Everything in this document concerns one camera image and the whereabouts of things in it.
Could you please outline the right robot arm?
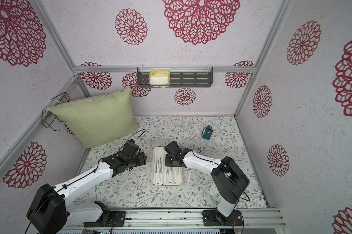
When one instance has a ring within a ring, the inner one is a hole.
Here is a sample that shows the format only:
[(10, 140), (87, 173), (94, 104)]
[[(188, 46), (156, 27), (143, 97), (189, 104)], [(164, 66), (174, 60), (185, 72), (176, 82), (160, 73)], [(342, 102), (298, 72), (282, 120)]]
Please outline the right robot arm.
[(221, 200), (215, 210), (216, 216), (225, 221), (231, 217), (233, 210), (245, 195), (250, 181), (236, 162), (225, 157), (213, 159), (195, 152), (194, 149), (181, 148), (176, 141), (164, 147), (165, 166), (192, 168), (212, 177)]

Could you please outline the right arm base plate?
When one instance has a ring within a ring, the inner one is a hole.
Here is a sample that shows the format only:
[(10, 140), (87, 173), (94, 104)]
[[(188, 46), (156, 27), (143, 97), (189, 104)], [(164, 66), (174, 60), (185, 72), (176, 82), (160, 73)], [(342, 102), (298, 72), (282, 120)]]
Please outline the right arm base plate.
[(242, 213), (239, 210), (233, 210), (233, 212), (225, 217), (221, 213), (215, 210), (204, 210), (202, 211), (204, 226), (243, 226), (244, 220)]

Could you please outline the straw diagonal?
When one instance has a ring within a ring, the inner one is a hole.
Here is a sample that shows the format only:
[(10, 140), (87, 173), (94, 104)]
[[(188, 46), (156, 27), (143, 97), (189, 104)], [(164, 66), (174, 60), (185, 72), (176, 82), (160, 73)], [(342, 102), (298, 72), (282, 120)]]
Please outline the straw diagonal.
[(177, 184), (177, 179), (178, 179), (178, 168), (174, 167), (173, 168), (173, 183)]

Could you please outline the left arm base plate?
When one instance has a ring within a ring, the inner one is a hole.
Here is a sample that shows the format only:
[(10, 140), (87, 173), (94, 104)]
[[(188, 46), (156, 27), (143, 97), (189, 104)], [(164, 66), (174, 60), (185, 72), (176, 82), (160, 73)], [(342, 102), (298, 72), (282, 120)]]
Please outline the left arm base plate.
[(125, 217), (125, 211), (103, 212), (97, 221), (85, 222), (84, 227), (123, 227)]

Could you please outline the white storage tray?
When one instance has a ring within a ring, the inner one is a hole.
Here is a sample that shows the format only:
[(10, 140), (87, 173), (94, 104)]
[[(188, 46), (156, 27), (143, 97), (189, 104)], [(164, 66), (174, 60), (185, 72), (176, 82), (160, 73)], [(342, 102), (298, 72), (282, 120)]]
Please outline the white storage tray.
[(163, 147), (153, 149), (151, 185), (153, 187), (179, 187), (183, 185), (182, 167), (165, 165), (166, 151)]

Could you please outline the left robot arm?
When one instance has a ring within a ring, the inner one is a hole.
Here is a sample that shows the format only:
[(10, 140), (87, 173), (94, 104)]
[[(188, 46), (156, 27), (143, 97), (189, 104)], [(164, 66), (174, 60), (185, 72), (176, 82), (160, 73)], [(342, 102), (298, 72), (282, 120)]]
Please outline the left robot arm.
[(41, 186), (26, 215), (29, 225), (40, 234), (56, 234), (64, 227), (80, 223), (112, 226), (113, 217), (103, 202), (95, 201), (86, 206), (75, 206), (72, 202), (97, 184), (146, 162), (145, 153), (130, 139), (118, 152), (99, 159), (97, 165), (85, 173), (55, 186)]

